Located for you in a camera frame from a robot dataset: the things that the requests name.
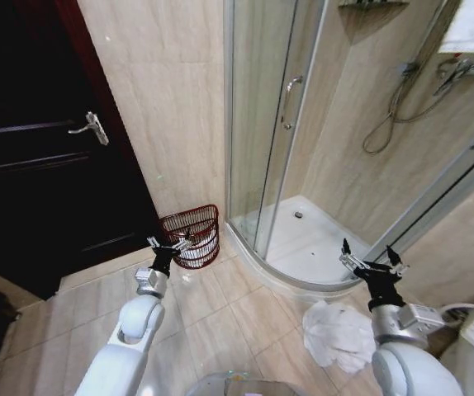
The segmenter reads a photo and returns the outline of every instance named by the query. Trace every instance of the glass shower door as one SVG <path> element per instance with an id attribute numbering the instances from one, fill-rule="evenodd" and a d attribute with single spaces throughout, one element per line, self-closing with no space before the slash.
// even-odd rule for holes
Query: glass shower door
<path id="1" fill-rule="evenodd" d="M 296 0 L 234 0 L 230 222 L 255 244 Z"/>
<path id="2" fill-rule="evenodd" d="M 230 222 L 266 255 L 323 0 L 234 0 Z"/>

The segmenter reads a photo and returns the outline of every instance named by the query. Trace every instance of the cable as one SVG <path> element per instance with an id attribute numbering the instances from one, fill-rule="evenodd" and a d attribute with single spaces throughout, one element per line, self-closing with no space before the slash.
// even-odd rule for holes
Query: cable
<path id="1" fill-rule="evenodd" d="M 434 103 L 432 103 L 430 106 L 428 106 L 426 109 L 422 110 L 419 114 L 414 115 L 410 118 L 400 118 L 398 116 L 398 111 L 401 108 L 401 104 L 404 100 L 404 97 L 402 96 L 402 91 L 404 90 L 404 86 L 406 82 L 409 80 L 409 76 L 405 76 L 402 78 L 401 83 L 397 87 L 397 89 L 393 92 L 391 95 L 389 107 L 388 107 L 388 112 L 386 117 L 376 126 L 374 127 L 363 139 L 362 142 L 362 149 L 364 152 L 368 153 L 369 155 L 377 155 L 384 151 L 386 147 L 389 145 L 391 142 L 391 139 L 393 138 L 393 132 L 395 130 L 395 123 L 397 124 L 409 124 L 416 122 L 417 120 L 421 119 L 422 117 L 428 115 L 437 105 L 448 95 L 448 93 L 452 90 L 453 84 L 450 84 L 447 89 L 445 89 L 437 98 Z M 389 120 L 391 119 L 389 129 L 387 130 L 387 135 L 384 143 L 375 149 L 370 149 L 370 140 L 372 136 Z"/>

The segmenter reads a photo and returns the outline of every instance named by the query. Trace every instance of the beige tiled floor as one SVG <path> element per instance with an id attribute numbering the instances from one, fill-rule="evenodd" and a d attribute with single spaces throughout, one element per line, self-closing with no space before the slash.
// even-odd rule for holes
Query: beige tiled floor
<path id="1" fill-rule="evenodd" d="M 142 256 L 147 252 L 131 258 L 139 262 Z M 109 338 L 119 308 L 136 296 L 138 265 L 126 264 L 124 258 L 94 268 L 70 280 L 83 285 L 70 289 L 65 283 L 54 298 L 24 309 L 0 355 L 0 396 L 74 394 Z M 120 269 L 110 271 L 115 266 Z M 367 312 L 365 293 L 356 290 L 346 300 Z M 337 366 L 319 367 L 303 345 L 301 319 L 308 303 L 262 286 L 226 243 L 205 269 L 173 266 L 163 304 L 164 322 L 149 351 L 140 394 L 150 389 L 145 394 L 181 396 L 203 376 L 225 370 L 291 382 L 312 396 L 380 394 L 370 366 L 354 376 Z"/>

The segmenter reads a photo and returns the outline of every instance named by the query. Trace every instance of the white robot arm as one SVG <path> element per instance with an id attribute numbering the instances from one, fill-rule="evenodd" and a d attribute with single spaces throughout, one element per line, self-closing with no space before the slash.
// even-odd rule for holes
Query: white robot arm
<path id="1" fill-rule="evenodd" d="M 161 299 L 167 289 L 172 257 L 187 249 L 182 241 L 162 247 L 154 238 L 149 243 L 156 253 L 151 268 L 139 268 L 138 297 L 127 302 L 108 343 L 97 353 L 76 396 L 134 396 L 147 365 L 154 334 L 164 319 Z"/>
<path id="2" fill-rule="evenodd" d="M 406 304 L 395 283 L 407 266 L 388 247 L 391 265 L 362 262 L 351 254 L 344 240 L 340 261 L 364 279 L 371 293 L 368 304 L 377 350 L 372 356 L 373 374 L 384 396 L 462 396 L 453 375 L 424 351 L 428 334 L 444 326 L 436 309 Z"/>

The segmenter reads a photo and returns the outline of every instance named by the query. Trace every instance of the wall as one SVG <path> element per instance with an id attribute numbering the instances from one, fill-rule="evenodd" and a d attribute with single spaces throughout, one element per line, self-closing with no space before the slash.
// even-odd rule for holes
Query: wall
<path id="1" fill-rule="evenodd" d="M 222 1 L 78 3 L 159 214 L 222 216 Z"/>
<path id="2" fill-rule="evenodd" d="M 419 0 L 392 13 L 384 9 L 365 12 L 353 22 L 352 35 L 338 26 L 333 43 L 318 47 L 325 52 L 321 58 L 339 53 L 341 64 L 345 37 L 349 39 L 332 101 L 325 95 L 332 89 L 331 83 L 323 83 L 327 75 L 315 68 L 311 76 L 310 84 L 316 81 L 324 87 L 324 99 L 306 102 L 313 108 L 305 109 L 308 120 L 302 121 L 302 136 L 297 139 L 306 140 L 310 152 L 301 150 L 294 155 L 289 175 L 305 173 L 299 192 L 368 244 L 386 232 L 474 136 L 474 122 L 470 122 L 474 120 L 474 82 L 462 82 L 423 120 L 397 125 L 383 153 L 369 156 L 362 151 L 365 135 L 387 113 L 389 98 L 400 81 L 399 66 L 414 58 L 437 5 Z M 321 39 L 330 42 L 329 37 Z M 432 93 L 440 84 L 435 69 L 442 59 L 446 56 L 429 60 L 402 115 L 411 115 L 433 100 Z M 288 191 L 295 193 L 294 187 Z"/>
<path id="3" fill-rule="evenodd" d="M 404 254 L 401 284 L 433 306 L 474 302 L 474 192 Z"/>

